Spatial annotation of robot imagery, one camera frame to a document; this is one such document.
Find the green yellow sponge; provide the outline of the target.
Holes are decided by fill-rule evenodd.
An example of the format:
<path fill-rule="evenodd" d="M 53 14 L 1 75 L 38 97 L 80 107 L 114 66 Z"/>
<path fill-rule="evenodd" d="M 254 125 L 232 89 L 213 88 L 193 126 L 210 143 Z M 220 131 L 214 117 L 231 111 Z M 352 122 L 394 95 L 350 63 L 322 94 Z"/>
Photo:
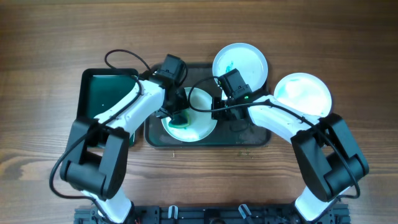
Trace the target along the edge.
<path fill-rule="evenodd" d="M 190 125 L 190 116 L 187 110 L 182 110 L 179 111 L 178 113 L 175 113 L 172 117 L 171 120 L 168 123 L 168 126 L 170 128 L 186 128 Z"/>

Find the white plate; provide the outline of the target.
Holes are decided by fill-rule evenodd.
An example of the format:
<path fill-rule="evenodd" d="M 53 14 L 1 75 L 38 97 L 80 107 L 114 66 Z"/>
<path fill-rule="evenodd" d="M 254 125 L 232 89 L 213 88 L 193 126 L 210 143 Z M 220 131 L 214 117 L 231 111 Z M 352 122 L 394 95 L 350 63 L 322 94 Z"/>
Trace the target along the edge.
<path fill-rule="evenodd" d="M 292 73 L 276 85 L 277 101 L 305 114 L 326 117 L 332 109 L 328 87 L 309 73 Z"/>
<path fill-rule="evenodd" d="M 190 97 L 191 104 L 200 110 L 209 110 L 211 108 L 212 97 L 204 90 L 195 88 Z M 188 126 L 175 128 L 169 126 L 171 118 L 161 119 L 166 132 L 173 138 L 183 142 L 195 142 L 209 136 L 217 124 L 217 120 L 211 118 L 211 113 L 198 112 L 191 108 L 182 112 L 188 118 Z"/>

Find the pale blue rimmed plate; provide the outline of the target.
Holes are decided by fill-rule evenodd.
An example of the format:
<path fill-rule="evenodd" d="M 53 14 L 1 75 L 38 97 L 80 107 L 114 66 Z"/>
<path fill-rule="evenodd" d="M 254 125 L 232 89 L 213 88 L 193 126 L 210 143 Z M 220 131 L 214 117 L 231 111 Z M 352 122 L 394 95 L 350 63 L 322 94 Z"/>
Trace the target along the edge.
<path fill-rule="evenodd" d="M 213 76 L 222 76 L 235 68 L 252 92 L 261 89 L 267 80 L 267 60 L 253 45 L 234 43 L 217 53 L 212 66 Z"/>

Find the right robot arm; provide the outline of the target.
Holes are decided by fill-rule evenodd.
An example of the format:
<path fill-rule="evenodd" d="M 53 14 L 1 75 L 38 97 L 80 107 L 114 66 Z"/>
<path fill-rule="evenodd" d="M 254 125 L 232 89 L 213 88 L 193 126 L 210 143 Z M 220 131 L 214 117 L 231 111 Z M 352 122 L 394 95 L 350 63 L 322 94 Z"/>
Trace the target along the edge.
<path fill-rule="evenodd" d="M 272 95 L 252 91 L 237 69 L 216 79 L 228 99 L 214 110 L 245 109 L 254 125 L 292 145 L 306 185 L 294 202 L 303 221 L 319 221 L 350 187 L 356 190 L 350 199 L 360 196 L 369 164 L 344 119 L 332 113 L 331 93 L 319 78 L 292 73 Z"/>

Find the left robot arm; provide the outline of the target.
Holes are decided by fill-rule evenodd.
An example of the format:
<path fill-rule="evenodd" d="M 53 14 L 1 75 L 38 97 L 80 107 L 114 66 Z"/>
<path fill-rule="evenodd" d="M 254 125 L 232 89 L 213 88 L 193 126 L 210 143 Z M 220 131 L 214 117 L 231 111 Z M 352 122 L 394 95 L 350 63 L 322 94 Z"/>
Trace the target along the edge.
<path fill-rule="evenodd" d="M 81 199 L 91 200 L 106 223 L 133 222 L 134 204 L 121 189 L 126 175 L 130 138 L 152 114 L 163 119 L 188 124 L 182 118 L 188 108 L 182 84 L 188 75 L 187 64 L 167 55 L 156 71 L 141 75 L 121 69 L 120 73 L 135 81 L 133 89 L 119 102 L 94 118 L 80 117 L 73 124 L 65 152 L 55 163 L 49 186 L 55 195 L 53 178 L 60 178 L 79 190 Z"/>

